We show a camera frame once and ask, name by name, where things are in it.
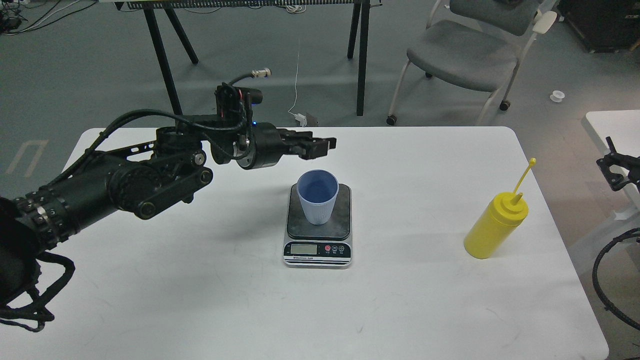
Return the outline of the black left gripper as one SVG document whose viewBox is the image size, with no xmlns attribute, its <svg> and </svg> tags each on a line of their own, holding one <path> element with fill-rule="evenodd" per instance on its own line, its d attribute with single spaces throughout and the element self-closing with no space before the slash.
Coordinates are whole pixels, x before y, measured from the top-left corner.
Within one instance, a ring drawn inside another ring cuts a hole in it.
<svg viewBox="0 0 640 360">
<path fill-rule="evenodd" d="M 275 166 L 289 150 L 290 155 L 303 160 L 326 157 L 338 141 L 336 137 L 314 137 L 311 131 L 277 128 L 267 122 L 253 121 L 250 130 L 248 153 L 236 160 L 244 170 Z"/>
</svg>

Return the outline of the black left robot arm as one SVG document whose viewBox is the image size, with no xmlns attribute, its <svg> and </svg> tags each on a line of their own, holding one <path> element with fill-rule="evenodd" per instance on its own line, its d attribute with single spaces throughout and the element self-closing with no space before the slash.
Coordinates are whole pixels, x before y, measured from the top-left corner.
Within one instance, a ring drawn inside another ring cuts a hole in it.
<svg viewBox="0 0 640 360">
<path fill-rule="evenodd" d="M 2 198 L 1 323 L 37 333 L 54 320 L 47 305 L 69 283 L 75 265 L 51 251 L 69 237 L 116 211 L 148 220 L 176 203 L 191 203 L 214 179 L 202 142 L 209 143 L 215 163 L 236 161 L 244 170 L 274 166 L 284 155 L 312 160 L 334 150 L 334 137 L 253 120 L 252 107 L 263 94 L 237 82 L 270 75 L 264 68 L 222 82 L 214 91 L 215 114 L 126 112 L 49 183 L 23 197 Z M 153 141 L 99 150 L 116 130 L 150 116 L 175 123 L 158 128 Z"/>
</svg>

